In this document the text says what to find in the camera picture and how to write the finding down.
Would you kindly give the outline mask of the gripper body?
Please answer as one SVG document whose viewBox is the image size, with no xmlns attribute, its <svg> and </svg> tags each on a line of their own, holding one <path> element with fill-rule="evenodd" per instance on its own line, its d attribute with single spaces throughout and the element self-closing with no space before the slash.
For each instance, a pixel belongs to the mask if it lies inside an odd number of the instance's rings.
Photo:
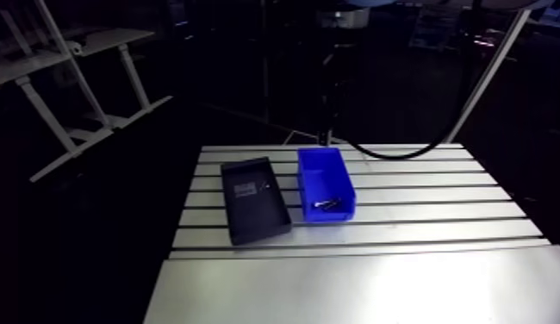
<svg viewBox="0 0 560 324">
<path fill-rule="evenodd" d="M 320 136 L 331 136 L 339 107 L 352 81 L 352 44 L 336 43 L 321 61 Z"/>
</svg>

